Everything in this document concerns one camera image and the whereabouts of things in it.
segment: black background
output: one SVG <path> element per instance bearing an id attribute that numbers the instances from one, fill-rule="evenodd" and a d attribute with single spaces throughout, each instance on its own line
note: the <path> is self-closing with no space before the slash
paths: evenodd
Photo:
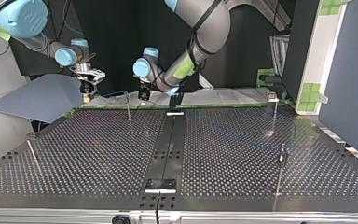
<path id="1" fill-rule="evenodd" d="M 62 23 L 64 1 L 46 1 L 50 4 L 57 31 Z M 97 53 L 92 65 L 106 73 L 105 81 L 99 86 L 101 95 L 113 91 L 137 91 L 139 82 L 132 77 L 132 65 L 142 56 L 143 48 L 158 48 L 160 63 L 168 69 L 186 50 L 186 43 L 192 34 L 190 27 L 172 13 L 164 0 L 72 2 L 68 22 L 77 30 L 82 30 L 91 51 Z M 296 0 L 281 0 L 281 4 L 289 17 L 293 18 Z M 202 74 L 215 87 L 254 87 L 257 70 L 273 66 L 269 44 L 272 24 L 250 6 L 234 8 L 231 19 L 231 32 L 226 45 L 208 59 Z M 45 32 L 54 36 L 51 22 Z M 60 40 L 69 44 L 71 38 L 81 36 L 64 29 Z M 60 71 L 53 60 L 47 61 L 44 56 L 35 55 L 17 43 L 13 45 L 23 75 Z M 198 87 L 198 78 L 193 78 L 186 85 L 194 91 Z"/>

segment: metal base plate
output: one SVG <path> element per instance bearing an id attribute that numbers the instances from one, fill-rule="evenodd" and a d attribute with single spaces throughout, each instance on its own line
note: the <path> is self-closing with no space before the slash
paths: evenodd
<path id="1" fill-rule="evenodd" d="M 81 111 L 57 124 L 0 160 L 0 208 L 358 213 L 358 159 L 291 109 L 165 112 Z M 160 176 L 176 193 L 145 194 Z"/>

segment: black clamp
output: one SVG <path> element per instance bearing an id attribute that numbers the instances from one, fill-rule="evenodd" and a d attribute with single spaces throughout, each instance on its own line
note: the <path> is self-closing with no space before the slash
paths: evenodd
<path id="1" fill-rule="evenodd" d="M 115 216 L 112 219 L 112 224 L 131 224 L 131 221 L 129 217 Z"/>

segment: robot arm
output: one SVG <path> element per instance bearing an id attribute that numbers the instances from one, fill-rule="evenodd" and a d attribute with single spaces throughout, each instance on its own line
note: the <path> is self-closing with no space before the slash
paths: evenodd
<path id="1" fill-rule="evenodd" d="M 180 82 L 198 71 L 198 66 L 217 53 L 226 43 L 231 18 L 224 1 L 221 0 L 165 0 L 166 5 L 194 30 L 187 51 L 166 71 L 158 68 L 158 50 L 145 48 L 133 72 L 140 79 L 142 88 L 139 98 L 148 100 L 152 86 L 172 96 Z"/>
<path id="2" fill-rule="evenodd" d="M 61 66 L 71 66 L 81 81 L 85 103 L 97 91 L 105 73 L 92 69 L 89 45 L 85 39 L 73 39 L 71 46 L 50 40 L 42 31 L 48 22 L 48 9 L 43 0 L 0 0 L 0 26 L 27 48 L 55 58 Z"/>

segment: metal bracket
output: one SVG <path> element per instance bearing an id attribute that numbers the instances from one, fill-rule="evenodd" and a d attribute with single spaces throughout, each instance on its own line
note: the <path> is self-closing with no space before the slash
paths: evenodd
<path id="1" fill-rule="evenodd" d="M 176 180 L 174 179 L 148 179 L 145 193 L 172 194 L 176 193 Z"/>

